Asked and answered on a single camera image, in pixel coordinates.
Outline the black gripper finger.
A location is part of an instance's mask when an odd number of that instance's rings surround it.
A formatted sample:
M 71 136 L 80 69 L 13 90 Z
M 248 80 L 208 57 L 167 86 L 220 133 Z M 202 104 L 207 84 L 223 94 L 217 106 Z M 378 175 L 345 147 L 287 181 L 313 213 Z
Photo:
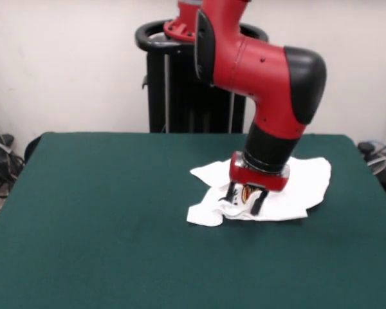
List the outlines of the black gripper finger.
M 259 197 L 254 201 L 253 206 L 251 208 L 251 215 L 258 215 L 261 211 L 261 207 L 268 195 L 268 191 L 261 191 Z
M 228 203 L 235 203 L 237 200 L 237 183 L 230 182 L 228 190 L 225 196 L 225 200 Z

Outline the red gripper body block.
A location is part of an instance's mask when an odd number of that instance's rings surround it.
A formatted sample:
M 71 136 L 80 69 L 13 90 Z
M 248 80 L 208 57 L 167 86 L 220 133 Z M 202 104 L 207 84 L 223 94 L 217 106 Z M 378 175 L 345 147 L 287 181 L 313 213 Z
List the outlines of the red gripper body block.
M 242 152 L 233 152 L 230 160 L 229 177 L 232 183 L 280 192 L 289 180 L 290 166 L 286 164 L 279 173 L 267 173 L 248 165 L 243 158 Z

